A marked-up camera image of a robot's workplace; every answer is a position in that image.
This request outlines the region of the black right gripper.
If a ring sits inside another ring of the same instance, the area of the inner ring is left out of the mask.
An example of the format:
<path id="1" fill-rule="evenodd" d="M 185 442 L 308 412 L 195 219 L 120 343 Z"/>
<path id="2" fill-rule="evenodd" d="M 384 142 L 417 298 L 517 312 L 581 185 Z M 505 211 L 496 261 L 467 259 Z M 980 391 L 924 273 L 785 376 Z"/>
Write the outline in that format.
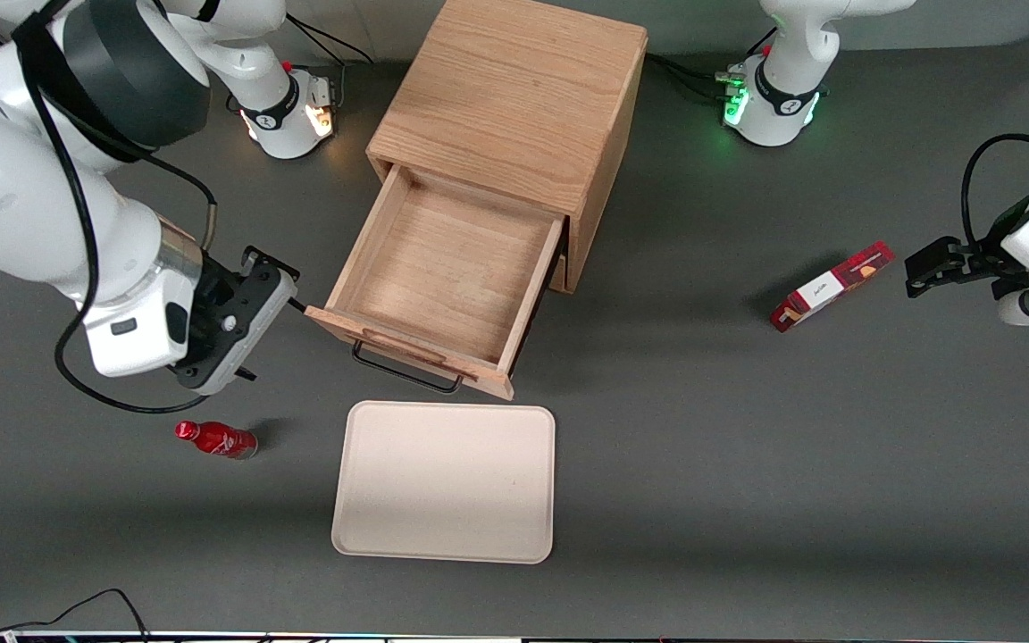
<path id="1" fill-rule="evenodd" d="M 278 309 L 278 270 L 294 282 L 298 269 L 249 245 L 242 267 L 230 271 L 211 254 L 203 264 L 188 314 L 187 353 L 175 363 L 175 380 L 199 396 L 213 369 L 237 369 L 263 334 L 269 313 Z"/>

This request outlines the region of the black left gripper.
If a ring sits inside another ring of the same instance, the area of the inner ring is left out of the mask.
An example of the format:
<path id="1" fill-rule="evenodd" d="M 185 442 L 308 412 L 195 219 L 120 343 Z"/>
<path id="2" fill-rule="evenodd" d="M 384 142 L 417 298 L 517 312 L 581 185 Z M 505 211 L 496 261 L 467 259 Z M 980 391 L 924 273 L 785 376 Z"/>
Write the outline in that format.
<path id="1" fill-rule="evenodd" d="M 1000 301 L 1009 294 L 1029 289 L 1029 269 L 1013 259 L 1003 248 L 1009 233 L 1016 231 L 1028 213 L 1028 206 L 1012 206 L 1000 213 L 983 238 L 975 239 L 975 226 L 968 206 L 961 207 L 961 225 L 965 233 L 969 274 L 973 280 L 992 278 L 993 298 Z M 966 267 L 966 247 L 958 238 L 946 236 L 920 248 L 904 260 L 907 297 L 916 298 L 928 289 L 963 276 Z"/>

